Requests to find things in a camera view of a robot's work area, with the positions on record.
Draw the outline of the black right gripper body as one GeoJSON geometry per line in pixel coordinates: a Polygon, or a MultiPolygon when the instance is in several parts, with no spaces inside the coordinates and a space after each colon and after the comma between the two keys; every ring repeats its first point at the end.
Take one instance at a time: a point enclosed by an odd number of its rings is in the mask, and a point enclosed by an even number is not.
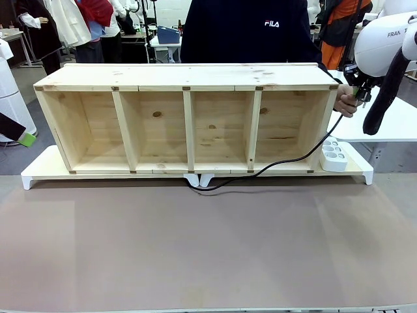
{"type": "Polygon", "coordinates": [[[364,74],[357,64],[347,64],[343,67],[343,76],[347,83],[355,88],[372,87],[372,77],[364,74]]]}

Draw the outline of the person's hand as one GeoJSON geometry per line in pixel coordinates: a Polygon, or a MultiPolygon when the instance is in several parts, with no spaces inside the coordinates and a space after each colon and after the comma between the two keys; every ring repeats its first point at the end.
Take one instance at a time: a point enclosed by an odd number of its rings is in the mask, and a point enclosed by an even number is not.
{"type": "Polygon", "coordinates": [[[333,110],[344,117],[351,118],[356,113],[357,100],[353,95],[353,88],[346,84],[339,84],[333,110]]]}

